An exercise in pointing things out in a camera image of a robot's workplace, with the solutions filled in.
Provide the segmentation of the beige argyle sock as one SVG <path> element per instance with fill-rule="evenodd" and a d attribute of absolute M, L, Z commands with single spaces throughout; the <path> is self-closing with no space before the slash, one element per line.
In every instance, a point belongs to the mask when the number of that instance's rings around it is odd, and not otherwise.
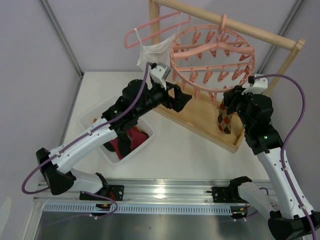
<path fill-rule="evenodd" d="M 224 101 L 220 103 L 217 109 L 218 109 L 218 117 L 217 117 L 218 129 L 223 134 L 230 135 L 232 132 L 232 118 L 234 113 L 225 107 Z"/>

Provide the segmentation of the pink round clip hanger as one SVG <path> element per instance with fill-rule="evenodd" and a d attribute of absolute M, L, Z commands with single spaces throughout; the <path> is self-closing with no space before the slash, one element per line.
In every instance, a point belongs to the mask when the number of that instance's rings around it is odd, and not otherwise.
<path fill-rule="evenodd" d="M 194 97 L 217 96 L 247 82 L 256 65 L 255 48 L 239 33 L 219 25 L 202 24 L 183 30 L 171 44 L 172 80 L 192 89 Z"/>

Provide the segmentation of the white plastic basket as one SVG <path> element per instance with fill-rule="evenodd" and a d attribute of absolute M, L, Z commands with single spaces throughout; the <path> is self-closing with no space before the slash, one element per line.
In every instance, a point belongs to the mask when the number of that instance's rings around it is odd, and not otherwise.
<path fill-rule="evenodd" d="M 113 95 L 92 107 L 79 118 L 79 124 L 83 129 L 88 129 L 102 116 L 103 112 L 116 103 L 118 98 L 118 96 Z M 136 126 L 127 130 L 122 136 L 104 143 L 97 151 L 109 164 L 117 166 L 132 158 L 138 151 L 149 144 L 154 137 L 154 129 L 141 117 Z"/>

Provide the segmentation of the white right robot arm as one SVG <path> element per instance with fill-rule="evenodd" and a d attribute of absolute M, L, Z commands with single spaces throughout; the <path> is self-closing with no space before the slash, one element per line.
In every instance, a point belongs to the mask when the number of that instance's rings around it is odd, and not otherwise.
<path fill-rule="evenodd" d="M 316 239 L 320 213 L 304 197 L 293 176 L 285 145 L 271 124 L 272 100 L 263 94 L 246 93 L 245 88 L 236 86 L 223 94 L 223 104 L 227 111 L 239 116 L 245 141 L 265 169 L 277 199 L 250 180 L 238 185 L 239 197 L 266 219 L 274 239 L 294 240 L 307 235 Z"/>

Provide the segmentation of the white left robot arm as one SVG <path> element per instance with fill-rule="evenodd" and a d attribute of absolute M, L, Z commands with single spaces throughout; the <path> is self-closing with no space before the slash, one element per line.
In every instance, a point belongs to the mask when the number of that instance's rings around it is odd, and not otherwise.
<path fill-rule="evenodd" d="M 75 140 L 52 150 L 36 152 L 40 171 L 51 194 L 56 196 L 69 190 L 91 194 L 107 191 L 109 185 L 100 173 L 85 173 L 73 167 L 83 157 L 105 143 L 118 139 L 138 124 L 138 119 L 159 105 L 179 113 L 192 99 L 177 84 L 163 88 L 152 82 L 148 89 L 141 79 L 130 81 L 122 95 L 85 132 Z"/>

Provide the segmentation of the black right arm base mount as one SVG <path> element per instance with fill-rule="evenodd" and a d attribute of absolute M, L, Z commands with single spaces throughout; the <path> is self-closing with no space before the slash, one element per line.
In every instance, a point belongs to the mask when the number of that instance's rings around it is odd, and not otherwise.
<path fill-rule="evenodd" d="M 241 203 L 243 200 L 234 188 L 229 186 L 214 186 L 211 188 L 214 203 Z"/>

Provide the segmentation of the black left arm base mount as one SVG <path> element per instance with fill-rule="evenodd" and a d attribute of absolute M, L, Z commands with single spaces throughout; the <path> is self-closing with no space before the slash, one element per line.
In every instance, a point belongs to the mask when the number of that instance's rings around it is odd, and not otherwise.
<path fill-rule="evenodd" d="M 96 195 L 107 197 L 113 199 L 114 201 L 122 201 L 124 196 L 124 185 L 110 185 L 108 189 L 103 188 L 96 193 Z M 82 201 L 106 201 L 106 199 L 92 196 L 85 192 L 81 192 L 79 195 L 79 199 Z"/>

